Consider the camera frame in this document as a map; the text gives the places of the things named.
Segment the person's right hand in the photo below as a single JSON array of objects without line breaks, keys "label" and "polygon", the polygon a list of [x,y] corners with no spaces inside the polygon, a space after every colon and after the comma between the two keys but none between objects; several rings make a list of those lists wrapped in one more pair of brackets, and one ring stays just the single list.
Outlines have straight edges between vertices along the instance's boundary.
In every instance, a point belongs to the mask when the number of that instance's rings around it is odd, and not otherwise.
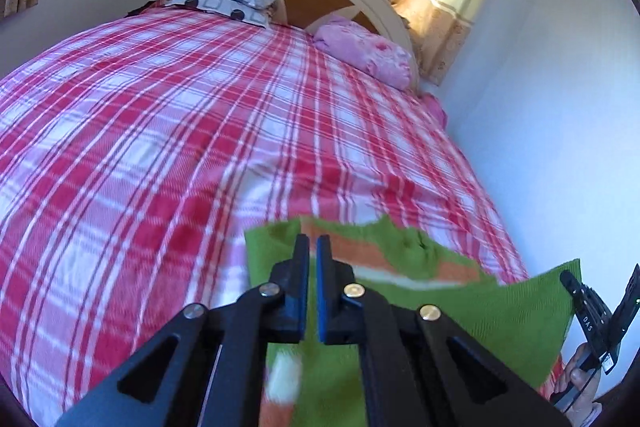
[{"label": "person's right hand", "polygon": [[589,377],[579,368],[578,361],[585,352],[589,352],[589,348],[587,343],[582,343],[570,358],[570,361],[566,363],[563,373],[554,387],[555,392],[563,392],[568,384],[572,384],[576,389],[582,391],[574,404],[565,413],[565,416],[573,426],[581,426],[591,415],[594,408],[593,400],[601,377],[600,372],[594,373],[592,377]]}]

